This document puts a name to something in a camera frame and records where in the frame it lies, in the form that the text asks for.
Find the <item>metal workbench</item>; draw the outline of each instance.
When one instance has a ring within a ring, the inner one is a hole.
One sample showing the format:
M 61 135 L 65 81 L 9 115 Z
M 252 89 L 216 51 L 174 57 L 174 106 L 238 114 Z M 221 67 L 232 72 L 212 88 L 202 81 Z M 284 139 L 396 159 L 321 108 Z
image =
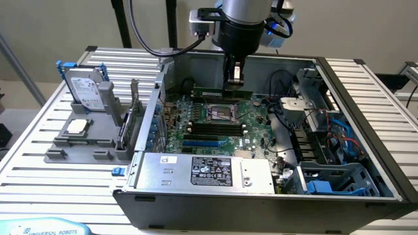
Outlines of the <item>metal workbench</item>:
M 138 79 L 141 99 L 147 103 L 158 75 L 155 57 L 139 49 L 99 47 L 95 53 L 85 54 L 79 62 L 90 65 L 105 62 L 115 84 L 114 91 L 122 101 L 130 102 L 130 80 Z M 329 59 L 329 63 L 418 189 L 418 132 L 417 121 L 412 120 L 415 117 L 400 106 L 400 101 L 388 93 L 365 65 L 337 59 Z M 113 182 L 111 179 L 115 165 L 45 163 L 45 153 L 71 113 L 71 100 L 62 83 L 0 162 L 0 219 L 55 216 L 86 223 L 93 232 L 101 235 L 178 234 L 177 231 L 139 231 L 130 225 L 109 189 L 111 183 L 123 184 L 123 181 Z M 416 235 L 418 212 L 396 221 L 378 220 L 353 234 Z

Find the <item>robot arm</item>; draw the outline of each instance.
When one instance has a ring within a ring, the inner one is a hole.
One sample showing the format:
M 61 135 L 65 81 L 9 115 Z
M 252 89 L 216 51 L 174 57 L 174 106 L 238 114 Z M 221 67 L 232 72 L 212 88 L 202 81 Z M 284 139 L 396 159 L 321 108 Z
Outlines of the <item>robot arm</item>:
M 281 13 L 288 13 L 288 17 L 293 15 L 289 1 L 225 0 L 222 8 L 201 8 L 190 12 L 193 33 L 216 34 L 213 42 L 225 51 L 224 90 L 244 86 L 245 60 L 260 45 L 280 48 L 284 38 L 292 36 L 292 22 Z

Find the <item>white wall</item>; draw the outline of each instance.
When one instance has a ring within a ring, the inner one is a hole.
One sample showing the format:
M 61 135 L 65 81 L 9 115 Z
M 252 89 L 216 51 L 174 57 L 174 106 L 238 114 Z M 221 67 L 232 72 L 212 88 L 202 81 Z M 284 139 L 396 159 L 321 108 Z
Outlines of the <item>white wall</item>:
M 181 47 L 195 40 L 189 11 L 214 3 L 178 0 Z M 294 4 L 296 33 L 281 53 L 361 58 L 374 72 L 397 72 L 405 61 L 418 61 L 417 0 L 294 0 Z M 134 7 L 147 44 L 167 47 L 165 0 L 135 0 Z M 29 74 L 45 82 L 59 81 L 57 60 L 78 60 L 87 45 L 122 46 L 111 0 L 0 0 L 0 32 Z M 131 38 L 139 47 L 133 33 Z M 206 40 L 200 48 L 209 47 Z M 18 80 L 2 56 L 0 79 Z

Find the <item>green circuit board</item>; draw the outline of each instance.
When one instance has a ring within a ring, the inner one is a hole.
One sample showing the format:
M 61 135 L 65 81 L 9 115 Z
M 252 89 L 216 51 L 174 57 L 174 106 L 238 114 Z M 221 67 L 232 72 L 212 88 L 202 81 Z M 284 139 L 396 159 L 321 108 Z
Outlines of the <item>green circuit board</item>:
M 171 108 L 166 114 L 166 120 L 170 120 L 167 121 L 166 153 L 182 153 L 183 148 L 187 147 L 191 148 L 191 154 L 236 156 L 238 150 L 246 150 L 253 152 L 254 158 L 265 158 L 262 138 L 265 143 L 273 138 L 272 126 L 268 125 L 268 106 L 262 103 L 262 97 L 253 95 L 248 98 L 250 99 L 242 99 L 234 104 L 218 104 L 194 102 L 193 97 L 181 97 L 178 94 L 169 95 L 167 104 Z M 189 134 L 190 121 L 194 123 L 245 124 L 248 133 L 242 137 L 220 135 L 220 147 L 183 146 L 183 137 Z

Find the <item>motherboard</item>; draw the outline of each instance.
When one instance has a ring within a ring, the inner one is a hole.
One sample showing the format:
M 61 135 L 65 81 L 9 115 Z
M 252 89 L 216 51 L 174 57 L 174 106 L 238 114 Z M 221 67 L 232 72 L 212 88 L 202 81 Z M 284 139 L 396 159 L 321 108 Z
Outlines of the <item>motherboard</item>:
M 245 158 L 276 157 L 265 149 L 273 139 L 269 100 L 241 91 L 195 88 L 193 95 L 171 94 L 165 103 L 169 141 L 166 153 Z

